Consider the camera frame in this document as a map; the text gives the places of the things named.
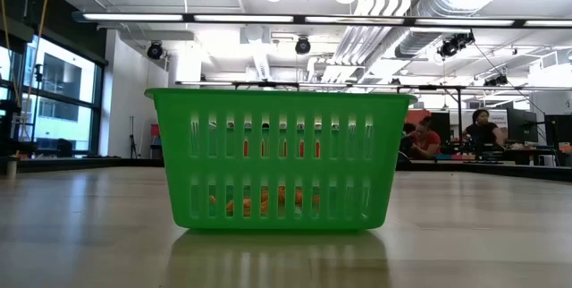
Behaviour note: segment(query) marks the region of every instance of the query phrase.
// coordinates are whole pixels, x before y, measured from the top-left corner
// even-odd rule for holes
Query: cable
[[[503,74],[503,73],[499,70],[499,68],[497,68],[497,66],[492,63],[492,61],[489,59],[489,57],[486,56],[486,54],[483,52],[483,50],[481,50],[481,48],[480,48],[476,43],[474,43],[474,45],[475,45],[476,49],[479,50],[479,52],[481,53],[481,55],[483,55],[484,59],[486,59],[486,61],[487,61],[489,64],[491,64],[492,68],[493,68],[494,70],[496,70],[496,72],[498,72],[499,74]],[[517,89],[517,87],[515,87],[510,81],[509,81],[509,85],[510,85],[510,87],[514,88],[514,89],[520,94],[520,96],[524,97],[524,98],[528,101],[528,103],[529,103],[530,105],[532,105],[534,108],[538,109],[538,111],[540,111],[541,113],[543,113],[544,115],[546,115],[546,113],[545,113],[540,107],[538,107],[537,105],[535,105],[534,102],[532,102],[532,101],[530,100],[530,97],[529,97],[529,96],[525,95],[522,91],[520,91],[519,89]]]
[[[44,21],[46,20],[46,10],[47,10],[47,0],[44,0],[44,4],[42,6],[42,17],[40,18],[40,22],[39,22],[39,27],[38,27],[38,45],[36,47],[36,52],[34,52],[34,61],[32,62],[33,64],[36,64],[36,60],[38,59],[38,51],[39,51],[39,43],[40,40],[42,39],[42,33],[44,32]],[[31,106],[31,92],[32,92],[32,81],[33,81],[33,77],[34,77],[34,73],[32,73],[29,76],[29,83],[28,83],[28,101],[26,101],[26,113],[30,110],[30,106]],[[28,131],[26,130],[26,122],[28,120],[28,115],[25,114],[22,121],[21,121],[21,126],[23,127],[24,130],[24,135],[26,137],[29,137],[28,135]]]

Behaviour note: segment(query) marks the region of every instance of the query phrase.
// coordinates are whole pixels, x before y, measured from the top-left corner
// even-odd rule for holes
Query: person
[[[409,134],[413,140],[410,155],[416,159],[432,159],[439,154],[441,138],[431,130],[431,117],[425,117],[416,127],[416,130]]]
[[[489,122],[489,112],[478,109],[473,113],[473,124],[463,131],[463,139],[471,139],[476,145],[504,145],[504,134],[496,123]]]

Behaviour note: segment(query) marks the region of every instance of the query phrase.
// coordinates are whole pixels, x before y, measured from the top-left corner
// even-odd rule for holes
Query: ceiling
[[[82,11],[89,12],[140,12],[140,13],[304,13],[304,14],[352,14],[358,2],[341,4],[336,0],[67,0]],[[570,17],[572,0],[493,0],[475,16],[512,17]],[[203,71],[207,74],[244,72],[252,67],[252,55],[240,51],[240,26],[197,24],[130,24],[116,27],[129,29],[135,35],[141,32],[176,30],[192,31],[206,50]],[[291,67],[305,70],[312,56],[332,56],[347,31],[346,27],[273,25],[272,33],[291,33],[293,38],[277,38],[268,53],[270,67]],[[487,55],[484,58],[476,47],[469,47],[443,63],[435,57],[436,44],[426,47],[417,61],[406,62],[396,70],[402,83],[463,83],[468,84],[481,73],[490,72],[491,63],[506,64],[509,76],[525,78],[528,65],[547,55],[554,47],[572,47],[571,30],[474,30],[476,44]],[[313,53],[296,55],[294,45],[297,35],[307,35],[313,43]],[[150,41],[138,39],[133,46],[148,46]],[[390,77],[385,74],[387,83]]]

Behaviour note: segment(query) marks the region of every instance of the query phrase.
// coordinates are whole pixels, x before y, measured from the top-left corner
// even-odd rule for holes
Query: white wall
[[[157,123],[157,115],[144,93],[166,87],[167,72],[123,42],[115,30],[107,32],[105,58],[109,65],[104,72],[99,154],[130,157],[130,116],[134,116],[137,151],[149,158],[151,124]]]

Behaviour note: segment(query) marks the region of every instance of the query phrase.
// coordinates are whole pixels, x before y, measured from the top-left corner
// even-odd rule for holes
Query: fluorescent light
[[[403,19],[376,18],[367,16],[307,16],[306,23],[400,25],[403,24]]]
[[[354,85],[356,88],[375,88],[375,89],[397,89],[398,85],[371,85],[371,84],[358,84]]]
[[[526,27],[539,26],[539,27],[572,27],[572,21],[526,21]]]
[[[286,15],[195,15],[195,21],[292,23],[294,17]]]
[[[232,82],[225,81],[178,81],[181,85],[191,86],[232,86]]]
[[[471,29],[461,28],[410,28],[411,32],[422,33],[470,33]]]
[[[182,21],[181,14],[86,13],[90,21]]]
[[[300,83],[299,86],[310,88],[344,88],[348,87],[348,83]]]
[[[444,25],[444,26],[511,26],[514,24],[512,20],[493,20],[493,19],[417,19],[416,25]]]

